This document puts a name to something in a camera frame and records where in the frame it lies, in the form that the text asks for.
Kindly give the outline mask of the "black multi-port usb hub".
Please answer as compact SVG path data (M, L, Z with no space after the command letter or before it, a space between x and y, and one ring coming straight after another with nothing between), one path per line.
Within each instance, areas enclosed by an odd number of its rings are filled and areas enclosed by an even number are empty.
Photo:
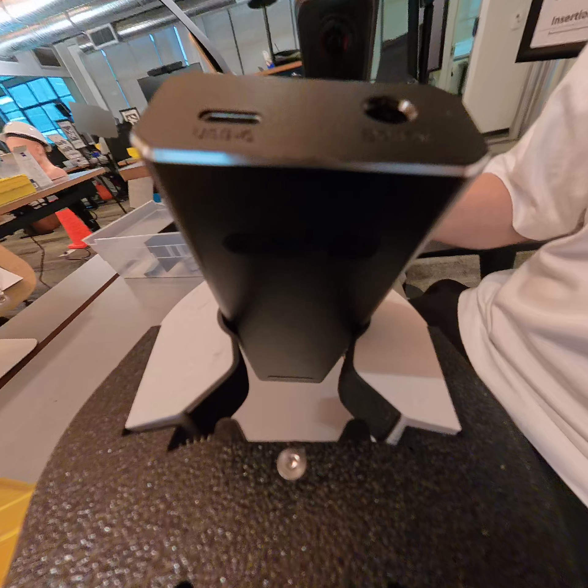
M319 383L488 161L429 85L185 72L131 135L258 378Z

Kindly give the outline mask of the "grey top table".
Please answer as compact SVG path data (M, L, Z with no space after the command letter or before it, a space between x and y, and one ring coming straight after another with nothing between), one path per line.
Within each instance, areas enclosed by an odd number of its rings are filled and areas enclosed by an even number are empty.
M48 215L69 208L72 203L84 198L84 195L79 193L79 189L77 188L78 185L82 185L86 182L90 182L95 178L99 178L107 172L107 168L100 167L87 171L71 173L66 178L59 178L48 187L37 190L33 194L29 194L11 202L1 204L1 216L4 216L12 213L16 209L29 205L32 202L48 198L49 196L55 196L63 191L67 192L64 197L59 197L57 200L42 206L40 209L35 209L32 212L28 212L26 215L22 215L16 219L3 222L1 224L1 239L13 235L15 232L23 229L26 226L29 226L33 222L47 217Z

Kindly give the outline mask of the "instruction sheet on wooden stand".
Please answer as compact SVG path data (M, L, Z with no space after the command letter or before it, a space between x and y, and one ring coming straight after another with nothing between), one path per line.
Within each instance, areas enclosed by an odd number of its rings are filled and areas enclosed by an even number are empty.
M35 286L36 276L32 267L1 246L1 320L9 311L24 303ZM27 357L37 344L34 338L1 335L1 378Z

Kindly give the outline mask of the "orange traffic cone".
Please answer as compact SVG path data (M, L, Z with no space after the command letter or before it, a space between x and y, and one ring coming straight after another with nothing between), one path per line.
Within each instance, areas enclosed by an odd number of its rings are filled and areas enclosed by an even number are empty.
M68 208L57 211L55 215L70 239L68 249L70 251L88 249L89 245L84 239L91 234L91 231L84 222Z

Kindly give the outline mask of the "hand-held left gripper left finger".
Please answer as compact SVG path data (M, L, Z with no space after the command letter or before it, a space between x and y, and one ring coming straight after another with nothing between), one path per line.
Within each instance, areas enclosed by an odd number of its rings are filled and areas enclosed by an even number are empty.
M208 436L236 413L248 391L239 344L202 282L162 321L125 429L180 428L189 436Z

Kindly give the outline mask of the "small yellow bin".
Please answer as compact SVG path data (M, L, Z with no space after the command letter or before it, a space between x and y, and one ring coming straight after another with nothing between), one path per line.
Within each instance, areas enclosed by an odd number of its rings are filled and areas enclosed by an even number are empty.
M35 193L35 185L25 174L1 178L1 206Z

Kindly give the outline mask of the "person's right forearm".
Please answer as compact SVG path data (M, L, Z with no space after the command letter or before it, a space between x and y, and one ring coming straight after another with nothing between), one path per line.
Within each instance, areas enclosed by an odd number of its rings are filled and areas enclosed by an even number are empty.
M502 180L482 173L432 230L430 239L464 249L496 249L528 242L513 226L511 195Z

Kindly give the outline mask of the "clear plastic bin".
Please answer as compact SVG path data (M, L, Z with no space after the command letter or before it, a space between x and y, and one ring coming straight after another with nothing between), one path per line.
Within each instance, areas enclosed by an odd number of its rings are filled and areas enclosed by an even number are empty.
M143 274L152 260L145 242L153 235L169 232L179 232L170 211L163 203L151 201L92 233L84 241L121 277L142 279L149 278Z

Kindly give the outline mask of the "black framed sign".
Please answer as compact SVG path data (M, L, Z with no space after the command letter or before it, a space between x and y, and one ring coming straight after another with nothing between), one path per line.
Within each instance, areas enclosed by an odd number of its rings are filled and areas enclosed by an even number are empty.
M587 44L587 1L532 1L516 63L577 58Z

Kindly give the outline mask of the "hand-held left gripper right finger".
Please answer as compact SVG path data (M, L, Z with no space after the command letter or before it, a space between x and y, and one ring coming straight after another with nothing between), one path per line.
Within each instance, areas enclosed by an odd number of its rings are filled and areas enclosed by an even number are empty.
M396 445L407 428L462 429L427 323L391 290L345 355L339 398L374 442Z

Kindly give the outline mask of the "mannequin with white hard hat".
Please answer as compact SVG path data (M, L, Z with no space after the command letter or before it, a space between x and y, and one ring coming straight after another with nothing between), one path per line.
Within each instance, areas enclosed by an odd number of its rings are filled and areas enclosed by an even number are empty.
M49 154L52 151L52 145L34 126L19 121L8 122L1 133L1 141L10 152L26 148L49 179L55 181L68 176L63 168L55 166L50 161Z

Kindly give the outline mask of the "black office chair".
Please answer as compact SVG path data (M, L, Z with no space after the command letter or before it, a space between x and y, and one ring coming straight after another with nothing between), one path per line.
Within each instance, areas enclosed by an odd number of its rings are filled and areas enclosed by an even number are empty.
M481 278L492 273L514 268L519 252L534 252L543 242L527 241L493 249L466 249L463 247L435 243L420 258L476 255L479 258ZM428 324L441 331L455 349L469 361L463 345L458 320L458 302L467 287L460 282L443 279L433 283L423 293L410 298L409 302Z

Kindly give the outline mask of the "yellow plastic bin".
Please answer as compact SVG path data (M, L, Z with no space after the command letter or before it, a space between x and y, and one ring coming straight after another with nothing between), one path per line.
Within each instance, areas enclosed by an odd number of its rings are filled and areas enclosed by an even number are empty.
M34 491L34 484L1 478L1 587L4 587Z

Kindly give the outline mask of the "black monitor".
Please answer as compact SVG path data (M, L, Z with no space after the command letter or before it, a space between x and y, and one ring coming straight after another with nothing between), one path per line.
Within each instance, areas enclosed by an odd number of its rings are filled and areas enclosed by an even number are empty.
M145 100L150 102L154 94L170 77L192 71L202 72L202 65L199 62L185 65L177 61L148 70L147 76L138 79L138 84Z

